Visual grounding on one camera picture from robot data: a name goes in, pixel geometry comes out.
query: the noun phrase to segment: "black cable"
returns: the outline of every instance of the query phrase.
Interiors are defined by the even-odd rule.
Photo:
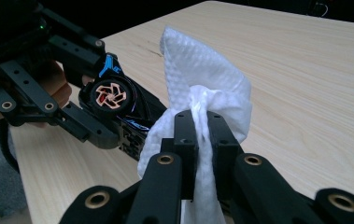
[[[17,173],[20,173],[19,164],[14,156],[11,154],[10,148],[8,146],[8,123],[5,119],[0,119],[0,147],[2,154],[4,155],[8,164],[15,170]]]

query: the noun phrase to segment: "light wood tabletop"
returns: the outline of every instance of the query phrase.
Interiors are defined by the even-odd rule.
[[[168,105],[165,26],[202,41],[250,80],[246,152],[264,156],[310,198],[330,187],[354,194],[354,23],[207,1],[105,38],[125,74]],[[138,180],[136,161],[60,127],[25,124],[11,134],[34,223],[59,222],[89,187],[123,190]]]

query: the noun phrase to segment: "crumpled cloth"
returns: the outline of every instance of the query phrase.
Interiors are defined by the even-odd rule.
[[[199,156],[194,200],[182,201],[181,223],[225,223],[217,199],[206,111],[222,115],[235,139],[243,142],[248,135],[252,110],[250,83],[225,57],[169,26],[163,31],[160,45],[169,108],[148,132],[138,174],[143,177],[150,157],[160,152],[162,139],[174,137],[175,114],[190,109]]]

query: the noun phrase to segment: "textured fabric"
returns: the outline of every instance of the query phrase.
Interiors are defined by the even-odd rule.
[[[250,123],[250,83],[222,55],[171,27],[165,27],[160,44],[170,106],[148,133],[138,174],[143,177],[150,157],[160,152],[162,139],[174,137],[175,114],[190,109],[199,158],[194,201],[182,202],[181,221],[225,223],[217,200],[206,112],[222,115],[241,143],[247,138]]]

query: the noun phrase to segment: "wood grain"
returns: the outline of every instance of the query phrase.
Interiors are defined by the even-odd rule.
[[[215,49],[250,80],[246,152],[310,198],[330,187],[354,193],[354,23],[208,1],[105,38],[125,74],[168,105],[165,26]],[[59,127],[24,125],[12,136],[34,223],[57,223],[90,186],[122,190],[138,179],[136,162],[117,149],[80,143]]]

